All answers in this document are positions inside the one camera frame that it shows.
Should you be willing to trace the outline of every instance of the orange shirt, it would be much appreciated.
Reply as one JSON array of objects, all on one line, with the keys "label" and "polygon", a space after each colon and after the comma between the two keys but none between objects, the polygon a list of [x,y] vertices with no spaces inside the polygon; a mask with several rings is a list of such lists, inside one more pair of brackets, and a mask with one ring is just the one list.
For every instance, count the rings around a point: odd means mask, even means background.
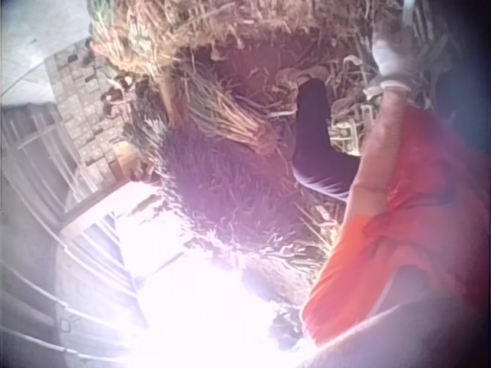
[{"label": "orange shirt", "polygon": [[447,127],[408,109],[386,211],[342,225],[302,309],[317,345],[365,319],[404,265],[424,271],[432,288],[481,306],[489,290],[489,181],[469,164],[478,162],[489,169]]}]

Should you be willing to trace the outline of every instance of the hand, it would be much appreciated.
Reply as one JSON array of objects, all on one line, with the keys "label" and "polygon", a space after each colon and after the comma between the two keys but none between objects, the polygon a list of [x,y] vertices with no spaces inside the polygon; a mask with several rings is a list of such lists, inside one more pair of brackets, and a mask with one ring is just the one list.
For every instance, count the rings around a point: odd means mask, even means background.
[{"label": "hand", "polygon": [[410,30],[389,29],[381,24],[373,36],[372,53],[381,75],[381,87],[409,91],[415,75]]}]

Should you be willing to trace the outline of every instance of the ceiling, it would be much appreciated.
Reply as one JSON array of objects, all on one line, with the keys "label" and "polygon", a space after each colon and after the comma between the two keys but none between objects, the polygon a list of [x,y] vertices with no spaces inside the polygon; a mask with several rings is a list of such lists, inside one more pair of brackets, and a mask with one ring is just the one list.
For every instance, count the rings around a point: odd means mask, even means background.
[{"label": "ceiling", "polygon": [[43,60],[88,37],[86,0],[2,0],[2,105],[54,101]]}]

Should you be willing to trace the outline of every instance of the stone wall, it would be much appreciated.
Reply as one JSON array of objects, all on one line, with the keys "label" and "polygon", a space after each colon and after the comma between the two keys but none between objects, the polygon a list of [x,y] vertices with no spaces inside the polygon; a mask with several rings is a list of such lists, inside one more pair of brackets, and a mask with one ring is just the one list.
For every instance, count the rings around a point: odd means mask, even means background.
[{"label": "stone wall", "polygon": [[100,187],[123,177],[115,146],[121,143],[129,111],[105,117],[101,95],[110,88],[101,59],[84,64],[86,40],[65,48],[45,61],[61,119],[82,162]]}]

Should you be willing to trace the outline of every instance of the sunlight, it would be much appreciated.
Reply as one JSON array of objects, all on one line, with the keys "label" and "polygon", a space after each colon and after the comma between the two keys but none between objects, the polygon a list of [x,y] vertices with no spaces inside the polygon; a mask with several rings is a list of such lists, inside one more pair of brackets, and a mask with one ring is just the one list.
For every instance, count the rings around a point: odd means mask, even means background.
[{"label": "sunlight", "polygon": [[141,293],[151,328],[130,368],[294,367],[298,360],[268,337],[272,306],[249,294],[237,273],[186,258]]}]

